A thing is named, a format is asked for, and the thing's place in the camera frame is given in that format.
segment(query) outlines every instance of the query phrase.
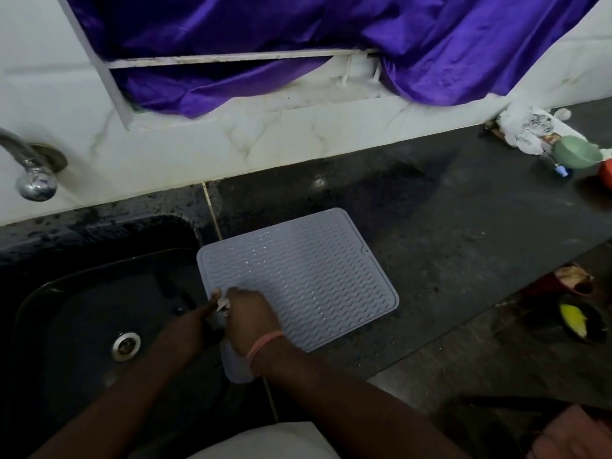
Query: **person's left hand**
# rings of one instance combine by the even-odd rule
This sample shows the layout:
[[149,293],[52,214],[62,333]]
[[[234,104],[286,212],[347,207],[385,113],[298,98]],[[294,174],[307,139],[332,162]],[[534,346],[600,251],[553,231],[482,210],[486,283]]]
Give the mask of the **person's left hand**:
[[205,341],[206,334],[210,334],[205,319],[215,311],[220,297],[221,291],[216,289],[208,304],[172,319],[157,335],[150,351],[172,355],[179,368],[187,365],[202,352],[205,344],[211,343]]

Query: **tile grout line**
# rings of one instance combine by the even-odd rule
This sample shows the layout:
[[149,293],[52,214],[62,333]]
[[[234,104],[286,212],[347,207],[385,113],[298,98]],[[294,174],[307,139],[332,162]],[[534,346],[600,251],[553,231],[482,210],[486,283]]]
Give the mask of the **tile grout line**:
[[[212,223],[215,224],[215,231],[217,232],[217,237],[219,240],[223,240],[223,236],[221,235],[221,229],[219,228],[219,224],[217,223],[217,216],[215,216],[215,210],[212,208],[212,203],[210,201],[210,196],[208,195],[208,189],[206,188],[206,182],[202,182],[202,189],[204,190],[204,196],[206,197],[206,203],[208,204],[208,209],[210,211],[210,215],[212,216]],[[264,387],[266,388],[266,396],[268,398],[268,403],[270,404],[270,409],[272,410],[272,416],[274,417],[274,422],[276,424],[279,423],[279,413],[276,410],[276,405],[274,404],[274,400],[272,399],[272,392],[270,391],[270,386],[268,385],[267,379],[262,377],[264,382]]]
[[202,182],[202,188],[204,189],[204,196],[206,197],[206,202],[208,203],[208,210],[210,211],[210,215],[212,216],[212,223],[215,225],[215,231],[217,232],[217,237],[219,237],[219,240],[223,240],[223,236],[221,235],[221,229],[219,228],[219,224],[217,223],[217,216],[215,216],[215,210],[212,208],[212,203],[210,202],[210,196],[208,196],[206,182]]

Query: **white horizontal bar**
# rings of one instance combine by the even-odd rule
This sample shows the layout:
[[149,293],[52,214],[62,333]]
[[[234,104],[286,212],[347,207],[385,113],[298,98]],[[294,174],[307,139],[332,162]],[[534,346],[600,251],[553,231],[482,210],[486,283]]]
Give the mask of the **white horizontal bar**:
[[202,54],[195,56],[167,56],[157,58],[118,59],[106,63],[109,69],[127,67],[169,66],[172,64],[224,63],[232,61],[257,61],[262,59],[313,58],[317,56],[349,56],[355,53],[378,53],[375,48],[360,49],[305,49],[298,51],[264,51],[261,53]]

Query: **brown floor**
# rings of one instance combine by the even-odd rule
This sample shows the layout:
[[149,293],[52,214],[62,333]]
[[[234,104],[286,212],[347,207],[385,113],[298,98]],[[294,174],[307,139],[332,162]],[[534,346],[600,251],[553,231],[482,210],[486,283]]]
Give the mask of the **brown floor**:
[[[595,276],[591,301],[611,322],[612,247],[600,245],[576,261]],[[476,406],[465,396],[488,402],[543,397],[612,409],[612,342],[589,346],[562,333],[559,341],[544,343],[524,326],[517,300],[509,297],[370,382],[428,414],[474,458],[523,456],[542,414],[517,410],[516,399],[512,409],[501,409]]]

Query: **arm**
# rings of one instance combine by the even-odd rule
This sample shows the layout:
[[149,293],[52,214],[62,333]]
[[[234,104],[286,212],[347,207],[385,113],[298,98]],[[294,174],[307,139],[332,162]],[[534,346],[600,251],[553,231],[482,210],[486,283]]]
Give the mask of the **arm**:
[[[279,321],[260,293],[232,289],[228,297],[227,333],[244,356],[260,336],[279,330]],[[283,337],[261,348],[251,368],[292,396],[330,442],[350,457],[467,458],[407,404],[327,366]]]
[[126,456],[157,396],[170,379],[202,350],[202,322],[216,308],[217,300],[218,294],[207,306],[173,319],[147,354],[44,443],[30,459],[114,459]]

